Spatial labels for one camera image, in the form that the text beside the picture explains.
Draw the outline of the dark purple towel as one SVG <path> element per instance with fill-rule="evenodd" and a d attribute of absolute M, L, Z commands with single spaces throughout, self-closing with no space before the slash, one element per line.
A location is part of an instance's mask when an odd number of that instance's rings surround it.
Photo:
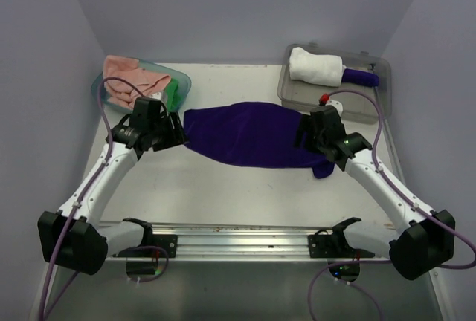
<path fill-rule="evenodd" d="M 186 147 L 227 165 L 311 169 L 315 178 L 326 178 L 335 164 L 295 146 L 301 118 L 297 111 L 267 102 L 189 109 L 184 113 Z"/>

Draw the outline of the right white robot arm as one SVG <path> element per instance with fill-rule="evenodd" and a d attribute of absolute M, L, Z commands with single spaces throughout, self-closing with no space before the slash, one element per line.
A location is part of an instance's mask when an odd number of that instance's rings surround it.
<path fill-rule="evenodd" d="M 337 112 L 302 115 L 295 146 L 322 152 L 370 194 L 393 224 L 387 230 L 352 217 L 333 226 L 330 234 L 316 233 L 309 241 L 324 257 L 345 258 L 360 251 L 363 257 L 388 258 L 408 280 L 453 257 L 453 215 L 447 210 L 437 212 L 418 199 L 378 159 L 361 134 L 345 132 Z"/>

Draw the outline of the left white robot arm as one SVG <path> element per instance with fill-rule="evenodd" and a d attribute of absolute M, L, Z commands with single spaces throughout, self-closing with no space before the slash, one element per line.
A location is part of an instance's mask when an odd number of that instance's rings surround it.
<path fill-rule="evenodd" d="M 123 178 L 149 149 L 161 151 L 186 142 L 179 114 L 147 118 L 125 116 L 107 137 L 93 169 L 74 194 L 55 212 L 38 220 L 42 254 L 47 262 L 93 275 L 105 260 L 125 250 L 146 256 L 155 246 L 152 225 L 125 218 L 112 227 L 98 226 Z"/>

